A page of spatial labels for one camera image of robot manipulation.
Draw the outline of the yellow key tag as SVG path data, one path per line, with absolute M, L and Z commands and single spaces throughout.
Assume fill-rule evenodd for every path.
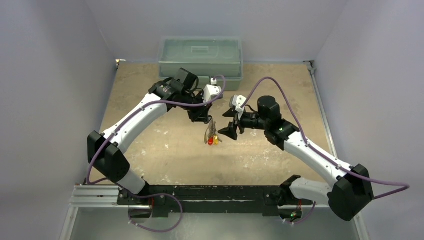
M 217 135 L 214 135 L 213 136 L 213 144 L 216 146 L 216 145 L 219 144 L 219 142 L 220 142 L 219 137 Z

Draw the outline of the metal keyring with keys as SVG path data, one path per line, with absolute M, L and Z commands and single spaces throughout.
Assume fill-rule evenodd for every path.
M 217 131 L 217 128 L 216 128 L 216 122 L 213 119 L 211 119 L 210 122 L 209 122 L 209 125 L 208 125 L 208 127 L 205 131 L 205 134 L 204 134 L 204 143 L 206 145 L 208 145 L 208 139 L 210 137 L 214 137 L 214 135 L 217 135 L 219 137 L 218 131 Z

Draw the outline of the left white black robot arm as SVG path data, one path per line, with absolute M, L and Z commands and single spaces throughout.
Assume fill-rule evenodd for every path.
M 106 180 L 126 189 L 138 205 L 149 199 L 148 183 L 131 169 L 125 153 L 136 138 L 155 120 L 180 107 L 189 119 L 208 124 L 213 101 L 222 97 L 222 88 L 212 78 L 198 93 L 199 77 L 180 68 L 175 77 L 160 80 L 152 85 L 141 102 L 123 119 L 102 133 L 91 132 L 87 137 L 89 174 L 95 168 Z

